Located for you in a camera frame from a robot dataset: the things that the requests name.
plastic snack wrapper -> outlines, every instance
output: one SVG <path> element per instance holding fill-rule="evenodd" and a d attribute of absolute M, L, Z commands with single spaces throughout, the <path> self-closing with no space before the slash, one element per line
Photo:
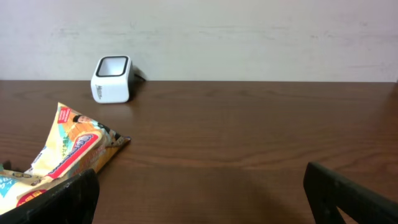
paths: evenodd
<path fill-rule="evenodd" d="M 58 103 L 44 148 L 24 173 L 0 165 L 0 215 L 86 169 L 98 172 L 125 144 L 107 126 Z"/>

wood grain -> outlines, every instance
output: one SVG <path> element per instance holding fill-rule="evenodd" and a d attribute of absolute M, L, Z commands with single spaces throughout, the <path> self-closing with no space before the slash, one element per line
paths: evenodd
<path fill-rule="evenodd" d="M 0 81 L 0 162 L 29 168 L 58 101 L 131 136 L 94 223 L 313 223 L 308 161 L 398 201 L 395 83 L 147 82 L 115 105 L 89 85 Z"/>

white device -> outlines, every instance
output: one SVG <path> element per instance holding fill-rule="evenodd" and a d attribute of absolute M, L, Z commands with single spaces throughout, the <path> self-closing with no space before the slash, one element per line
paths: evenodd
<path fill-rule="evenodd" d="M 129 100 L 129 84 L 134 80 L 128 56 L 101 58 L 91 79 L 91 92 L 98 103 L 124 103 Z"/>

red stripe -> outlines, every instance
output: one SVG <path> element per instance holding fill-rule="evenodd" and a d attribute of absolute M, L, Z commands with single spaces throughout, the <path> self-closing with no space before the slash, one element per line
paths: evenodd
<path fill-rule="evenodd" d="M 69 157 L 65 162 L 63 162 L 63 164 L 60 167 L 58 167 L 57 170 L 55 170 L 52 174 L 47 174 L 49 177 L 53 179 L 59 177 L 63 171 L 65 171 L 68 167 L 70 167 L 77 160 L 77 158 L 79 158 L 79 156 L 81 156 L 85 151 L 87 151 L 87 149 L 99 138 L 96 134 L 84 134 L 82 136 L 79 136 L 79 138 L 77 138 L 72 148 L 75 147 L 75 144 L 79 141 L 81 137 L 87 135 L 92 135 L 93 137 L 90 140 L 88 140 L 81 148 L 77 149 L 77 151 L 71 157 Z"/>
<path fill-rule="evenodd" d="M 71 109 L 67 107 L 61 107 L 60 113 L 58 115 L 58 124 L 66 123 L 69 118 Z"/>

orange packaging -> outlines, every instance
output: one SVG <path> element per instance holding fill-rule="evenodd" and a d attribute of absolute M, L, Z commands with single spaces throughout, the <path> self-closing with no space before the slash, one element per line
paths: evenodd
<path fill-rule="evenodd" d="M 24 173 L 0 165 L 0 215 L 86 169 L 98 172 L 125 144 L 107 126 L 58 103 L 44 148 Z"/>

